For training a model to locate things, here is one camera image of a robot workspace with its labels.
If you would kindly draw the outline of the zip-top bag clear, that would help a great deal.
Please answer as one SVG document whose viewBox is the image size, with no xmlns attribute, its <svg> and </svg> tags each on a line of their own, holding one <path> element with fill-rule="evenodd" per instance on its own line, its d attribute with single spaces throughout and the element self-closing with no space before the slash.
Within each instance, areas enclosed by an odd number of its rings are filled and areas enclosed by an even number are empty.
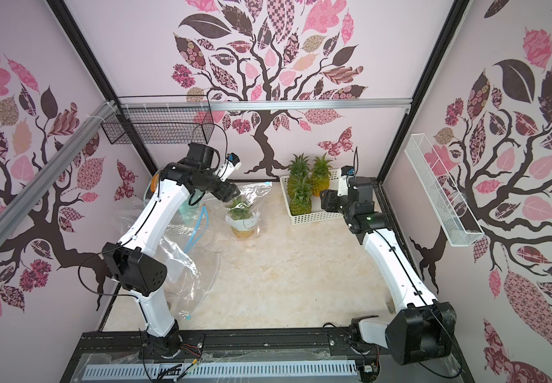
<svg viewBox="0 0 552 383">
<path fill-rule="evenodd" d="M 212 201 L 195 206 L 184 203 L 179 213 L 185 237 L 183 250 L 188 255 L 192 252 L 212 251 L 221 226 L 219 206 L 215 206 Z"/>
<path fill-rule="evenodd" d="M 132 197 L 115 205 L 121 208 L 115 222 L 121 234 L 116 244 L 131 249 L 139 247 L 154 254 L 158 244 L 159 199 L 150 199 L 145 204 L 142 199 Z"/>
<path fill-rule="evenodd" d="M 211 246 L 187 247 L 164 237 L 156 258 L 167 267 L 164 293 L 170 312 L 178 321 L 191 319 L 215 284 L 221 254 Z"/>
<path fill-rule="evenodd" d="M 227 239 L 248 241 L 266 231 L 264 202 L 272 191 L 269 181 L 239 186 L 240 194 L 224 203 L 215 198 L 205 202 L 210 224 Z"/>
</svg>

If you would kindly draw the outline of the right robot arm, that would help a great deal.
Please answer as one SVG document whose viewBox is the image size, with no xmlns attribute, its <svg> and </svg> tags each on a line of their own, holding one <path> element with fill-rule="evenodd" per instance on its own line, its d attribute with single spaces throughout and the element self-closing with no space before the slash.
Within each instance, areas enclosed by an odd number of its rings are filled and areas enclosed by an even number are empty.
<svg viewBox="0 0 552 383">
<path fill-rule="evenodd" d="M 456 312 L 440 303 L 415 273 L 400 247 L 393 223 L 375 210 L 373 182 L 341 172 L 336 190 L 320 193 L 321 208 L 343 215 L 349 231 L 376 262 L 391 294 L 395 316 L 352 321 L 362 342 L 384 347 L 399 365 L 447 357 L 454 346 Z"/>
</svg>

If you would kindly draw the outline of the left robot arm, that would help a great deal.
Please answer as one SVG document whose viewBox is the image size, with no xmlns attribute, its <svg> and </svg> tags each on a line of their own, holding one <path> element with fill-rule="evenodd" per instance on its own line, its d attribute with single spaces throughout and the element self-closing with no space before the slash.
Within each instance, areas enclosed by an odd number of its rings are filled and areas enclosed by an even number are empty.
<svg viewBox="0 0 552 383">
<path fill-rule="evenodd" d="M 167 266 L 155 255 L 167 226 L 193 193 L 210 193 L 224 203 L 240 195 L 239 188 L 228 180 L 241 166 L 239 156 L 228 153 L 213 169 L 215 153 L 207 145 L 189 144 L 183 159 L 167 164 L 156 174 L 155 191 L 135 223 L 117 243 L 106 243 L 101 252 L 114 279 L 135 298 L 148 344 L 167 357 L 178 354 L 182 340 L 165 297 Z"/>
</svg>

